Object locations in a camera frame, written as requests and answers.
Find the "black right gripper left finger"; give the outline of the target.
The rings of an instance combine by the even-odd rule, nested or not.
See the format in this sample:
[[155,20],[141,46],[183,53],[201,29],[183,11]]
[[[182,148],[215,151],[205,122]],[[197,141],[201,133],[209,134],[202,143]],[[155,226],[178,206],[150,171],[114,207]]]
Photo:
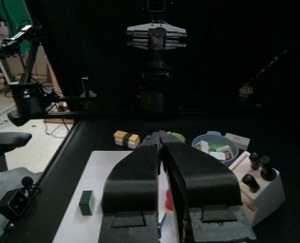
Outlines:
[[154,132],[114,166],[103,188],[98,243],[159,243],[159,153]]

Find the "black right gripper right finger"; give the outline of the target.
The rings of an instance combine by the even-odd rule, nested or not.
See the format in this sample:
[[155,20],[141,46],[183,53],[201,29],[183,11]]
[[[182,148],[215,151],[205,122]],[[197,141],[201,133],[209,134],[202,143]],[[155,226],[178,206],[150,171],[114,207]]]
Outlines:
[[235,174],[213,156],[166,132],[161,132],[161,142],[179,242],[254,241]]

